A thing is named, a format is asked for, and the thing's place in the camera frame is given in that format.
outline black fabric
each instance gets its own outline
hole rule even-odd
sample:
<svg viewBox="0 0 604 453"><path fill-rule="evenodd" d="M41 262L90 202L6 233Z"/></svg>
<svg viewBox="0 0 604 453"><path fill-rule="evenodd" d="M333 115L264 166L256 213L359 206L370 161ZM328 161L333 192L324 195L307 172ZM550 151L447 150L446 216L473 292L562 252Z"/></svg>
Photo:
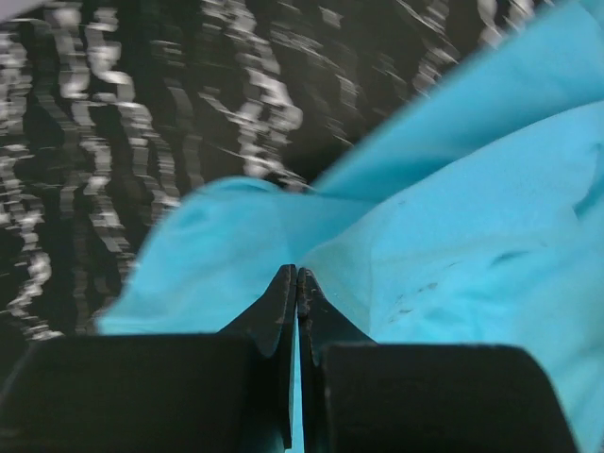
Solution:
<svg viewBox="0 0 604 453"><path fill-rule="evenodd" d="M170 196L243 174L303 189L482 45L486 4L84 0L4 23L0 312L10 329L29 340L87 332ZM503 1L489 17L507 26L514 11Z"/></svg>

